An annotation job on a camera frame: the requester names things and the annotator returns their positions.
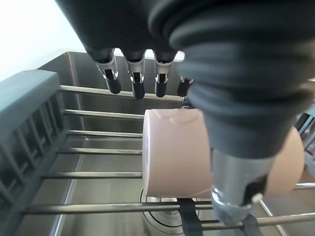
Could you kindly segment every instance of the sink basin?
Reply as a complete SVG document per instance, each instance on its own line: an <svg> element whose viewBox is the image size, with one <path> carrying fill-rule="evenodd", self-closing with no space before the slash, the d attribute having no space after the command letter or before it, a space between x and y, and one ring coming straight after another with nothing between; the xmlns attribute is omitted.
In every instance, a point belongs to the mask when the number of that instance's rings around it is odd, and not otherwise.
<svg viewBox="0 0 315 236"><path fill-rule="evenodd" d="M131 83L123 57L117 57L122 91L131 91ZM168 95L177 95L179 75L174 63L167 85ZM40 69L59 74L61 85L107 89L103 77L94 62L85 53L67 52ZM146 60L145 89L154 93L154 61ZM75 94L64 92L66 109L144 114L152 108L180 108L178 101L135 100L117 96ZM91 118L67 116L70 130L110 131L142 133L142 120L119 118ZM140 150L141 138L130 137L82 137L69 136L64 148L113 148ZM53 171L142 171L140 155L110 154L59 154L51 170ZM304 173L301 182L313 181ZM141 179L50 179L45 180L33 204L105 204L138 203L142 189ZM275 215L311 212L315 210L314 190L294 191L281 199L266 200ZM256 217L266 217L261 206L254 209ZM168 212L159 217L167 218ZM211 210L200 210L199 218L213 220ZM28 215L20 225L18 236L163 236L180 234L181 227L169 227L167 219L159 222L142 212L119 212L99 214ZM262 227L265 236L281 236L275 226ZM315 224L296 223L286 225L288 235L310 236L315 232ZM215 236L216 231L204 231L205 236Z"/></svg>

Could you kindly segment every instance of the black strap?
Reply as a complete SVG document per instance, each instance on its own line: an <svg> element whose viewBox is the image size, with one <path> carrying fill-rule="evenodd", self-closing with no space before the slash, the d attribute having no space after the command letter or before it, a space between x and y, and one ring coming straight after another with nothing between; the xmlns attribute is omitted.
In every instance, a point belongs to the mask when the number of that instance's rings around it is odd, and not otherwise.
<svg viewBox="0 0 315 236"><path fill-rule="evenodd" d="M245 236L263 236L262 232L260 231L260 228L258 226L258 221L257 219L252 216L248 215L244 220L243 220L243 228L242 231Z"/></svg>
<svg viewBox="0 0 315 236"><path fill-rule="evenodd" d="M178 198L179 214L185 236L203 236L202 225L196 214L195 202L191 198Z"/></svg>

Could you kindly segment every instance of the white wall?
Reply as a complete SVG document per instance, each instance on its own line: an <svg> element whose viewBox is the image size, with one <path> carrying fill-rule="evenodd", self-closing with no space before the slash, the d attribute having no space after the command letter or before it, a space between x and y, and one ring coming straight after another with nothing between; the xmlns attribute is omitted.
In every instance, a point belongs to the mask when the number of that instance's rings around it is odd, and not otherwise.
<svg viewBox="0 0 315 236"><path fill-rule="evenodd" d="M0 7L0 80L36 69L65 48L83 50L54 0L5 1Z"/></svg>

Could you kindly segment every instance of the pink cup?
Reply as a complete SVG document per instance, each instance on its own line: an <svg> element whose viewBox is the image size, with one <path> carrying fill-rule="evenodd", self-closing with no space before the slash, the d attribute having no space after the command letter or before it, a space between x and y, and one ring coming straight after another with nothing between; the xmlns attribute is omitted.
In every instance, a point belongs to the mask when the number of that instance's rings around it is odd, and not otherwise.
<svg viewBox="0 0 315 236"><path fill-rule="evenodd" d="M144 194L209 198L213 184L203 114L197 109L147 110L143 127ZM304 150L292 127L268 176L267 197L289 193L304 169Z"/></svg>

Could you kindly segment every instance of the sink drain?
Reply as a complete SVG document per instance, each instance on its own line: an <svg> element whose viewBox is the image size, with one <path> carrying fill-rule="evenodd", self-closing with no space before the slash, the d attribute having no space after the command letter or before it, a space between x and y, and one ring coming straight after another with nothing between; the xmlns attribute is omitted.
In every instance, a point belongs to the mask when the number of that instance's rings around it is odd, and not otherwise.
<svg viewBox="0 0 315 236"><path fill-rule="evenodd" d="M143 189L140 193L141 203L160 203L160 202L176 202L176 198L155 198L146 197ZM183 235L182 220L177 210L173 211L145 211L143 212L146 220L157 230L169 235Z"/></svg>

